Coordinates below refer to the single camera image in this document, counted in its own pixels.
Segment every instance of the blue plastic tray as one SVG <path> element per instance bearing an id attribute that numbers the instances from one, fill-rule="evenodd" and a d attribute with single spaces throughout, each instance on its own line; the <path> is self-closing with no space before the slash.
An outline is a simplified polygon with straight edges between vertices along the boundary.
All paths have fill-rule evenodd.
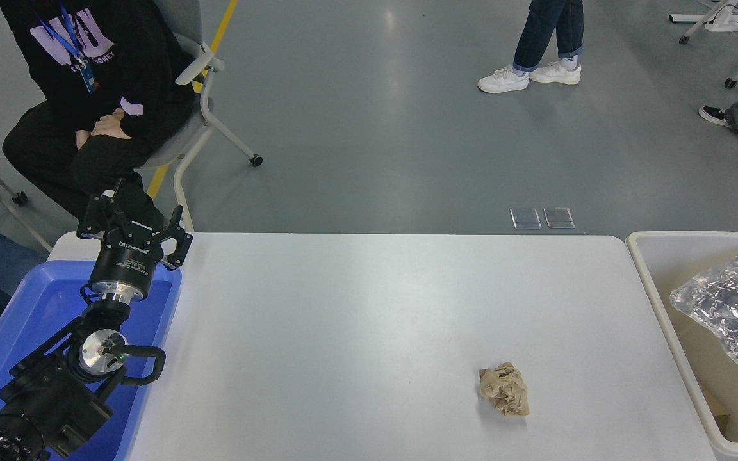
<path id="1" fill-rule="evenodd" d="M 8 371 L 13 365 L 85 310 L 79 288 L 90 278 L 91 271 L 92 261 L 51 261 L 36 266 L 24 277 L 0 318 L 0 388 L 12 379 Z M 131 344 L 161 346 L 178 300 L 179 287 L 181 272 L 170 272 L 159 265 L 149 297 L 132 303 L 131 317 L 121 325 L 121 333 Z M 152 370 L 152 359 L 131 358 L 126 366 L 127 376 L 146 376 Z M 110 421 L 68 459 L 124 459 L 146 394 L 147 386 L 120 385 L 108 398 L 113 410 Z M 53 459 L 61 458 L 53 453 Z"/>

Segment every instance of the sock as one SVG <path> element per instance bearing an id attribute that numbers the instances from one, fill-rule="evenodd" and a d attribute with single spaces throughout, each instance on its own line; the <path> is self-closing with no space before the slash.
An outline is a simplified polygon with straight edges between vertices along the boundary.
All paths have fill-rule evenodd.
<path id="1" fill-rule="evenodd" d="M 570 58 L 563 58 L 560 60 L 560 64 L 566 68 L 569 72 L 577 69 L 577 65 L 580 63 L 580 56 L 571 56 Z"/>
<path id="2" fill-rule="evenodd" d="M 525 70 L 516 70 L 516 69 L 514 68 L 514 65 L 513 65 L 513 64 L 512 64 L 512 71 L 513 71 L 513 72 L 514 72 L 514 73 L 515 73 L 515 74 L 516 74 L 516 75 L 517 75 L 518 77 L 521 77 L 521 76 L 524 76 L 524 75 L 525 75 Z"/>

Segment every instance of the blue lanyard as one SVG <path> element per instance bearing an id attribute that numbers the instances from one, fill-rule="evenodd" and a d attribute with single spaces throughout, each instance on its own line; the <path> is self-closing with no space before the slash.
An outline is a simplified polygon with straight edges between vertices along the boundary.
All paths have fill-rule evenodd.
<path id="1" fill-rule="evenodd" d="M 73 41 L 72 44 L 62 38 L 62 36 L 59 35 L 57 32 L 55 32 L 55 30 L 53 30 L 53 27 L 48 26 L 47 23 L 44 22 L 41 17 L 39 17 L 38 12 L 36 12 L 35 10 L 33 10 L 33 12 L 35 12 L 38 21 L 42 23 L 44 29 L 47 30 L 47 34 L 52 35 L 53 38 L 58 40 L 59 43 L 62 44 L 62 46 L 64 46 L 64 48 L 68 50 L 68 52 L 70 52 L 70 54 L 72 54 L 74 58 L 76 58 L 76 61 L 78 61 L 79 64 L 84 65 L 84 53 L 79 50 L 79 41 L 76 40 L 76 30 L 73 29 L 73 21 L 71 21 L 69 15 L 67 15 L 67 10 L 64 8 L 64 3 L 62 3 L 62 0 L 59 0 L 59 7 L 61 8 L 61 18 L 62 20 L 64 20 L 64 27 L 65 29 L 67 29 L 67 34 L 70 35 L 70 40 Z"/>

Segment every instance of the chair wheel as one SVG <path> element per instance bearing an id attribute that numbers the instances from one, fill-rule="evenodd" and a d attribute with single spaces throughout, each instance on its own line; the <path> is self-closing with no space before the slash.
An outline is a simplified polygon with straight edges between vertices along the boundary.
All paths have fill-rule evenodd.
<path id="1" fill-rule="evenodd" d="M 14 204 L 17 204 L 20 207 L 24 207 L 24 205 L 27 204 L 27 195 L 24 192 L 18 192 L 11 197 L 11 200 L 14 202 Z"/>

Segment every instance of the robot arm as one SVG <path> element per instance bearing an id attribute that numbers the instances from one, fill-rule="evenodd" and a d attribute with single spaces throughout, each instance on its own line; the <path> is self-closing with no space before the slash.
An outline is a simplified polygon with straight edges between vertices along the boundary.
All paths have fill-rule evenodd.
<path id="1" fill-rule="evenodd" d="M 182 265 L 191 234 L 179 225 L 181 207 L 170 225 L 155 231 L 126 219 L 111 191 L 91 198 L 79 223 L 80 238 L 102 240 L 102 248 L 82 297 L 78 318 L 51 336 L 10 373 L 0 390 L 0 461 L 46 460 L 52 449 L 62 458 L 84 446 L 112 416 L 106 400 L 118 385 L 147 385 L 161 375 L 160 348 L 130 345 L 120 332 L 129 304 L 147 297 L 156 265 Z M 161 243 L 176 240 L 164 255 Z M 155 359 L 149 376 L 125 376 L 128 356 Z M 86 385 L 102 382 L 96 391 Z"/>

